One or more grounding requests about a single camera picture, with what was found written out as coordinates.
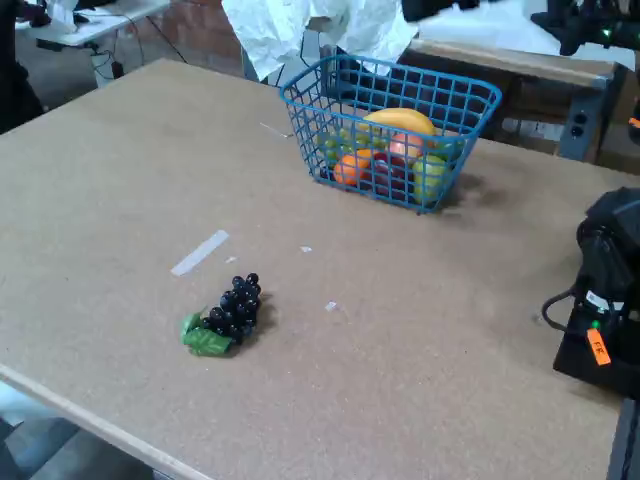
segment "metal table leg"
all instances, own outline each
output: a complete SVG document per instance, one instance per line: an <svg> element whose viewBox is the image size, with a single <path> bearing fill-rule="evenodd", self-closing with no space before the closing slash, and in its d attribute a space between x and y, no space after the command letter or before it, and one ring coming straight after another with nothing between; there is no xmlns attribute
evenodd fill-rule
<svg viewBox="0 0 640 480"><path fill-rule="evenodd" d="M14 455L22 478L31 478L78 431L79 428L73 423L64 418L57 418L28 448Z"/></svg>
<svg viewBox="0 0 640 480"><path fill-rule="evenodd" d="M14 428L0 419L0 478L3 480L20 480L20 471L5 444Z"/></svg>
<svg viewBox="0 0 640 480"><path fill-rule="evenodd" d="M613 438L607 480L633 480L640 478L640 405L625 399Z"/></svg>
<svg viewBox="0 0 640 480"><path fill-rule="evenodd" d="M580 89L575 92L558 144L559 156L583 161L589 147L593 144L595 135L598 135L597 148L600 149L624 83L625 72L625 67L616 65L606 89ZM601 128L598 132L597 126L600 120Z"/></svg>

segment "orange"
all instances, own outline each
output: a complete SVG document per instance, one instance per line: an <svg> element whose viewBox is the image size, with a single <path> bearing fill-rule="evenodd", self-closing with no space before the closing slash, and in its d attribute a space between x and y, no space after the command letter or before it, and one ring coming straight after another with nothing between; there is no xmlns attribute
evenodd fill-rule
<svg viewBox="0 0 640 480"><path fill-rule="evenodd" d="M358 179L371 175L371 158L373 150L358 150L355 155L344 155L333 167L333 176L338 183L356 186Z"/></svg>

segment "banana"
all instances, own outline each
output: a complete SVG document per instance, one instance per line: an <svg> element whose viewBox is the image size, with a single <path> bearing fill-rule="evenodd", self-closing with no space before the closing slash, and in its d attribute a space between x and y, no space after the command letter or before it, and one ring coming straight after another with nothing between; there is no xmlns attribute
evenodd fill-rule
<svg viewBox="0 0 640 480"><path fill-rule="evenodd" d="M431 120L422 113L410 108L385 108L370 113L364 117L364 120L390 127L404 128L424 135L436 135L436 127L433 126ZM366 125L359 125L358 127L366 129Z"/></svg>

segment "blue wire basket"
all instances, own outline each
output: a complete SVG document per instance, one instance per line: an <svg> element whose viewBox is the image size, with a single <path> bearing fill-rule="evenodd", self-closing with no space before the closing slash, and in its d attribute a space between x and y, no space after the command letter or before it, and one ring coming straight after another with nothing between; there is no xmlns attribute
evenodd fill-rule
<svg viewBox="0 0 640 480"><path fill-rule="evenodd" d="M454 185L502 94L480 80L334 55L287 82L280 96L316 181L426 213ZM424 114L436 134L363 118L385 108Z"/></svg>

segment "white desk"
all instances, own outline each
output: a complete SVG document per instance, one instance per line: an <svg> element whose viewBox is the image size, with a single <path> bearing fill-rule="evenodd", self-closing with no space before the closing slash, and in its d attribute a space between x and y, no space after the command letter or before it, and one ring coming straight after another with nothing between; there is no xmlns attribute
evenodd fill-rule
<svg viewBox="0 0 640 480"><path fill-rule="evenodd" d="M31 28L28 22L16 23L16 31L49 42L68 47L82 47L88 42L100 43L100 39L111 32L149 15L168 10L170 0L118 0L116 3L96 7L93 10L79 10L77 13L89 19L88 23L78 25L75 32L65 33L51 25ZM96 83L99 87L107 84L111 76L111 59L107 54L92 55L91 61L96 70Z"/></svg>

